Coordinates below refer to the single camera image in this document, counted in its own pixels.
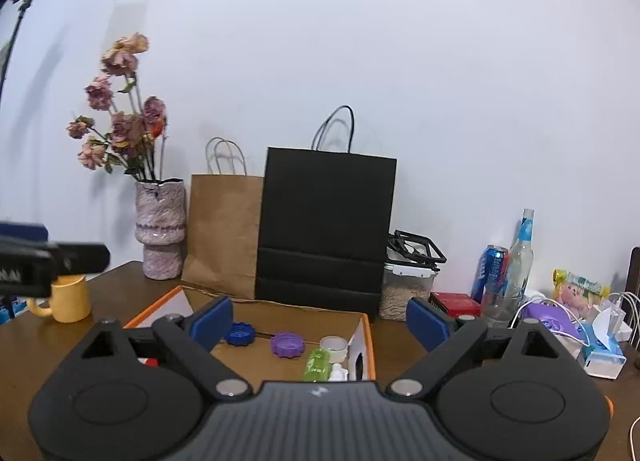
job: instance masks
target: blue gear-shaped lid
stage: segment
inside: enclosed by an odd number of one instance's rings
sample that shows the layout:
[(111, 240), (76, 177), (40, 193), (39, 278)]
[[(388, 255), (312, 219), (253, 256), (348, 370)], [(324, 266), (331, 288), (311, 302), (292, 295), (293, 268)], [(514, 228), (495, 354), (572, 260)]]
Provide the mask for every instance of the blue gear-shaped lid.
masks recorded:
[(248, 346), (255, 340), (255, 329), (246, 322), (234, 322), (225, 335), (225, 340), (232, 346)]

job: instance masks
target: mug handle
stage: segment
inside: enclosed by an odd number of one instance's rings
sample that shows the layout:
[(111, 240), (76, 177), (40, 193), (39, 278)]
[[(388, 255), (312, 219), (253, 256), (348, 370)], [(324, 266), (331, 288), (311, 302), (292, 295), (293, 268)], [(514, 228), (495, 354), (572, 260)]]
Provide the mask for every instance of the mug handle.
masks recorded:
[(53, 310), (50, 307), (40, 307), (34, 298), (27, 299), (27, 308), (31, 313), (38, 316), (50, 316), (53, 314)]

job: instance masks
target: blue bottle label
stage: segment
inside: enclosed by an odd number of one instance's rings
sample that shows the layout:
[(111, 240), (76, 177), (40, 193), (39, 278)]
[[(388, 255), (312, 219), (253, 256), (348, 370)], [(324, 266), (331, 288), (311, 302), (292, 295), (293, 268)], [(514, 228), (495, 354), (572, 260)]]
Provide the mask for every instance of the blue bottle label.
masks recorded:
[(518, 233), (518, 239), (522, 241), (531, 240), (531, 232), (533, 231), (533, 220), (525, 219), (520, 226), (520, 232)]

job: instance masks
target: yellow mug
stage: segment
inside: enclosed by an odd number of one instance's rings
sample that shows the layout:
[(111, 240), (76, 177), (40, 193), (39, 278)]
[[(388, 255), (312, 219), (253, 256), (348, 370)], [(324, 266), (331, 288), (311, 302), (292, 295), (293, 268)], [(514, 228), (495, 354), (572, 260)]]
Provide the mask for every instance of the yellow mug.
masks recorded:
[(34, 298), (27, 299), (27, 307), (38, 316), (53, 316), (58, 322), (78, 322), (91, 313), (89, 288), (84, 275), (60, 275), (51, 284), (49, 307), (40, 307)]

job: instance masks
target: purple bottle cap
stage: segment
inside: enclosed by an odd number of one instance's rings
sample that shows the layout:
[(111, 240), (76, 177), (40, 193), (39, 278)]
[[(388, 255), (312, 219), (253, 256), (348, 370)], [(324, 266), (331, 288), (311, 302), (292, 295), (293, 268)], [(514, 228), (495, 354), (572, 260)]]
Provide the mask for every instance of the purple bottle cap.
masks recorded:
[(271, 339), (271, 352), (280, 358), (295, 358), (305, 352), (305, 341), (295, 333), (278, 333)]

